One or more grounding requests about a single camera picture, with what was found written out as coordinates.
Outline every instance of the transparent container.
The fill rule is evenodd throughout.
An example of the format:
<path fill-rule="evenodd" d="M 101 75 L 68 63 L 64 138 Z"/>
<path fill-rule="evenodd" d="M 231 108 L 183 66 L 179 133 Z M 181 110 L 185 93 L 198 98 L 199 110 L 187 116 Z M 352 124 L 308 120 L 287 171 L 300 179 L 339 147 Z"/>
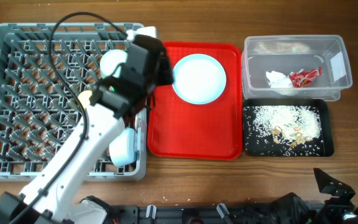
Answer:
<path fill-rule="evenodd" d="M 270 88 L 266 72 L 285 75 L 321 67 L 323 74 L 303 88 Z M 352 86 L 352 73 L 342 37 L 278 35 L 248 37 L 242 53 L 245 98 L 319 98 L 338 100 Z"/>

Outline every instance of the wooden surface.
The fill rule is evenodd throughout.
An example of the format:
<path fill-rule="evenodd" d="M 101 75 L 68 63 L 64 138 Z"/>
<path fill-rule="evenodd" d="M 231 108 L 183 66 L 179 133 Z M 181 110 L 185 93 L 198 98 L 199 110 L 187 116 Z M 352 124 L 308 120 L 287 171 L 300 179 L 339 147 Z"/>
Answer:
<path fill-rule="evenodd" d="M 110 204 L 212 205 L 270 201 L 289 192 L 323 201 L 313 168 L 349 184 L 358 205 L 358 1 L 111 1 L 0 4 L 2 22 L 55 22 L 76 11 L 92 11 L 116 22 L 156 26 L 162 40 L 224 42 L 244 48 L 251 35 L 339 34 L 351 63 L 353 86 L 328 103 L 335 154 L 332 157 L 268 158 L 244 153 L 231 162 L 148 157 L 144 180 L 84 183 L 76 201 L 95 195 Z M 76 22 L 94 22 L 77 17 Z M 18 193 L 25 183 L 0 183 Z"/>

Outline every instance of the dish rack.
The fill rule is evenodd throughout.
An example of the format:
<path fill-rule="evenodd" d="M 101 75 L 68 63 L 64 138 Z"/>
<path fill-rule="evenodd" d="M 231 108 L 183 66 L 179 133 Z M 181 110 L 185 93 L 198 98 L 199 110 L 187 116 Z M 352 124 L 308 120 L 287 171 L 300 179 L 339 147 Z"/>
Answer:
<path fill-rule="evenodd" d="M 78 105 L 51 69 L 48 37 L 55 24 L 0 24 L 0 181 L 30 181 L 48 165 L 80 120 Z M 137 30 L 139 23 L 115 23 Z M 53 63 L 76 95 L 100 78 L 108 50 L 126 50 L 128 40 L 107 23 L 63 23 L 53 36 Z M 114 167 L 109 155 L 85 181 L 140 180 L 145 175 L 146 111 L 135 120 L 135 163 Z"/>

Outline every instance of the red tray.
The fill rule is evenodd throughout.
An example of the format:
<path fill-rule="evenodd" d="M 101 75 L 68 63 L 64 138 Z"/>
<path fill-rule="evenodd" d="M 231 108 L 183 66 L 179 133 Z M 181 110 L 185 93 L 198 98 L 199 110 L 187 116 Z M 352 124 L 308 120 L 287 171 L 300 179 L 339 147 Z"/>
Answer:
<path fill-rule="evenodd" d="M 226 72 L 222 95 L 205 105 L 183 101 L 173 87 L 155 90 L 147 145 L 157 156 L 235 159 L 242 151 L 241 53 L 231 44 L 165 42 L 172 68 L 191 54 L 214 57 Z"/>

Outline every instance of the yellow object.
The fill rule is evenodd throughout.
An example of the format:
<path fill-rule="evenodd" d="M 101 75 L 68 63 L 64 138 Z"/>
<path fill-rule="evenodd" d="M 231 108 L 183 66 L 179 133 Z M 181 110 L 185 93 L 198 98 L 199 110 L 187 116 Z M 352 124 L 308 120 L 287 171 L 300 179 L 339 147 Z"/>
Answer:
<path fill-rule="evenodd" d="M 78 99 L 80 100 L 80 103 L 82 104 L 82 106 L 86 109 L 90 102 L 90 97 L 92 96 L 92 91 L 91 90 L 85 90 L 82 91 L 82 93 L 80 93 L 78 95 Z"/>

